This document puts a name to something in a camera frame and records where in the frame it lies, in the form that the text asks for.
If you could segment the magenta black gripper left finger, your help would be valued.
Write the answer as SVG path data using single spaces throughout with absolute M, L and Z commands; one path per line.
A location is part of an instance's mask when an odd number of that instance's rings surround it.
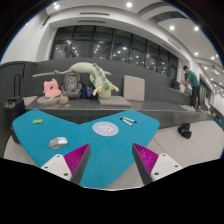
M 90 154 L 90 144 L 85 144 L 66 155 L 56 154 L 42 169 L 79 185 Z

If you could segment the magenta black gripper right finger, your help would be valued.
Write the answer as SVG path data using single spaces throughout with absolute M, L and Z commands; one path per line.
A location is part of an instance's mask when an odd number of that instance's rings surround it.
M 144 185 L 182 169 L 168 154 L 157 154 L 139 144 L 132 144 L 132 154 Z

